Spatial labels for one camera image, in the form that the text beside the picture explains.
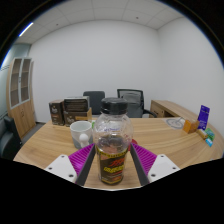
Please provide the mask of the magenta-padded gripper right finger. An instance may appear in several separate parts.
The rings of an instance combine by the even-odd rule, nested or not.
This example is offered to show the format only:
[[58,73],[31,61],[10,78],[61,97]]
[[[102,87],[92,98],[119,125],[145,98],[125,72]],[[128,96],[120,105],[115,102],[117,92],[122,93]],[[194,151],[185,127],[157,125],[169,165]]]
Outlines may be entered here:
[[131,144],[130,153],[142,186],[180,170],[165,154],[156,155],[137,144]]

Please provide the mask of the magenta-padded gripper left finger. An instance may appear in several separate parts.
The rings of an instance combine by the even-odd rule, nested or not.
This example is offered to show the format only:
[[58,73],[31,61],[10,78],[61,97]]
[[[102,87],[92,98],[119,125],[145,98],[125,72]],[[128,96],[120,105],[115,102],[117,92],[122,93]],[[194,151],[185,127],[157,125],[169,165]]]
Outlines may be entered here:
[[69,156],[60,155],[45,170],[79,186],[84,186],[94,156],[95,145],[90,144]]

